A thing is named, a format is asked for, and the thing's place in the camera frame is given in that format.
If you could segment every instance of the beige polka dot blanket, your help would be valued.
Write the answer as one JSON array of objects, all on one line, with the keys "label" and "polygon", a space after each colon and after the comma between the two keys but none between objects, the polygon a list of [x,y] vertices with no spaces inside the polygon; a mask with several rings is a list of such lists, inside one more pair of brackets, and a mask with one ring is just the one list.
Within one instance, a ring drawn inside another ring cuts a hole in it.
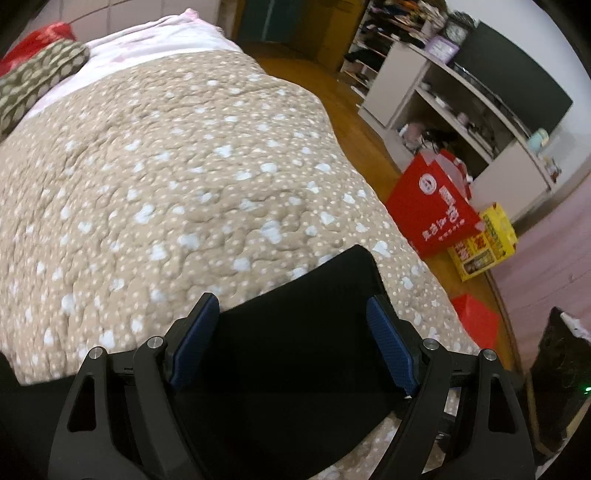
[{"label": "beige polka dot blanket", "polygon": [[[0,346],[23,383],[133,349],[206,291],[231,308],[361,244],[397,313],[476,352],[320,101],[233,51],[108,76],[0,144]],[[318,478],[367,478],[384,422]]]}]

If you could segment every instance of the pillow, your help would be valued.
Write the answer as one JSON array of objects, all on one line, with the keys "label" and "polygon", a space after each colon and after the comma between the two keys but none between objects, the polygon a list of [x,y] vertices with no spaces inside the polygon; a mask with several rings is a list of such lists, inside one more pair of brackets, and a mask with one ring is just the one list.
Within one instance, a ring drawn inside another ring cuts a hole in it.
[{"label": "pillow", "polygon": [[77,73],[89,58],[85,44],[58,40],[0,77],[0,140],[14,130],[39,98]]}]

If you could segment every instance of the storage box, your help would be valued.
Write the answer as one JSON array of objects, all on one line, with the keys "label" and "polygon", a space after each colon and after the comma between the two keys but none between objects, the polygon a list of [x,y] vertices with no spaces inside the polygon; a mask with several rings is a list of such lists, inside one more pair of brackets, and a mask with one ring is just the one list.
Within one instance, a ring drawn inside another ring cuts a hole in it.
[{"label": "storage box", "polygon": [[476,277],[515,253],[517,236],[497,203],[480,214],[485,231],[448,249],[462,281]]}]

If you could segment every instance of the wooden floor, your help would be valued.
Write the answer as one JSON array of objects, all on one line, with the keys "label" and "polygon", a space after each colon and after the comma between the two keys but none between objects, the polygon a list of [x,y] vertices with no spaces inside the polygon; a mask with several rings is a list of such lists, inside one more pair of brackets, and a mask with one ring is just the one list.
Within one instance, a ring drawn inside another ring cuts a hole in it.
[{"label": "wooden floor", "polygon": [[[339,83],[336,75],[324,67],[302,58],[298,53],[278,44],[243,44],[267,73],[296,83],[313,92],[322,101],[345,155],[365,180],[386,201],[400,177],[379,136],[357,114],[360,99],[348,86]],[[446,252],[429,258],[429,268],[450,298],[463,293],[485,303],[500,314],[493,290],[485,275],[462,283]],[[515,369],[511,340],[505,323],[499,325],[496,351],[505,368]]]}]

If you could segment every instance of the door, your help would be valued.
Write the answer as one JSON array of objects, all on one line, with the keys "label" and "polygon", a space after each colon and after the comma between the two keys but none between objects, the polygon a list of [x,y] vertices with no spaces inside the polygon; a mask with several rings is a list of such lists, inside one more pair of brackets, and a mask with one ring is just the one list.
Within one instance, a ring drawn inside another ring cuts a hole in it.
[{"label": "door", "polygon": [[338,0],[305,0],[301,19],[289,45],[315,60],[330,26],[333,7]]},{"label": "door", "polygon": [[324,35],[316,60],[336,72],[343,64],[343,55],[349,51],[361,16],[365,12],[363,0],[339,0],[335,2],[329,27]]}]

